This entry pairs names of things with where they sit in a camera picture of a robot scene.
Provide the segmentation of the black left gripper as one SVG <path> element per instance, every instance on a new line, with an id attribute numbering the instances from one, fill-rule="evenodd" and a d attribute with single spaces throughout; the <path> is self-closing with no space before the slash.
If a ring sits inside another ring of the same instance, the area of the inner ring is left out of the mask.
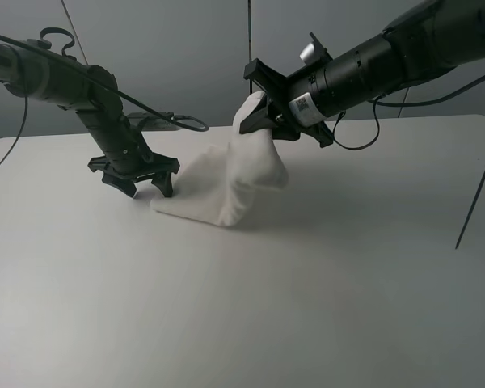
<path id="1" fill-rule="evenodd" d="M 104 184 L 130 198 L 134 198 L 137 193 L 133 182 L 149 179 L 165 198 L 170 198 L 174 193 L 172 176 L 179 172 L 180 164 L 177 158 L 152 153 L 148 162 L 136 154 L 122 156 L 117 160 L 107 156 L 95 157 L 88 162 L 88 168 L 92 172 L 102 171 L 106 174 L 102 178 Z"/>

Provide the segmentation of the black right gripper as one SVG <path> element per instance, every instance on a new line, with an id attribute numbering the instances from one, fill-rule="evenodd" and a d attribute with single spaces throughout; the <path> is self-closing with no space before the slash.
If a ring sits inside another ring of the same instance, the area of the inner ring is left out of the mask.
<path id="1" fill-rule="evenodd" d="M 297 141 L 302 134 L 315 139 L 321 148 L 332 144 L 332 132 L 321 122 L 304 127 L 289 108 L 287 78 L 255 59 L 246 65 L 244 78 L 252 81 L 264 92 L 264 100 L 239 125 L 240 134 L 270 129 L 272 139 Z"/>

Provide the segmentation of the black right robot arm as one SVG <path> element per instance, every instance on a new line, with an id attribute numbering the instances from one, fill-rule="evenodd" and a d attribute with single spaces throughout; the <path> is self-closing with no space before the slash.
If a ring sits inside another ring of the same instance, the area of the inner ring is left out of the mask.
<path id="1" fill-rule="evenodd" d="M 246 66 L 244 78 L 264 98 L 241 122 L 241 134 L 269 129 L 277 140 L 305 134 L 331 145 L 327 118 L 484 59 L 485 1 L 425 1 L 339 57 L 313 37 L 300 58 L 304 66 L 289 76 L 258 59 Z"/>

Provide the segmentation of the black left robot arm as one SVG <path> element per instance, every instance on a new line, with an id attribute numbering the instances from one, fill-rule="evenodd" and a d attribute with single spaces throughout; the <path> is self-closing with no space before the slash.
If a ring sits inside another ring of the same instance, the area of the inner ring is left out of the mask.
<path id="1" fill-rule="evenodd" d="M 154 153 L 141 133 L 123 112 L 116 78 L 98 65 L 83 65 L 66 52 L 52 52 L 50 34 L 68 36 L 64 49 L 75 44 L 71 32 L 47 27 L 39 39 L 16 41 L 0 36 L 0 83 L 20 98 L 53 103 L 73 111 L 102 150 L 92 158 L 91 171 L 103 172 L 102 181 L 129 197 L 136 184 L 149 180 L 165 197 L 173 194 L 173 174 L 179 161 Z"/>

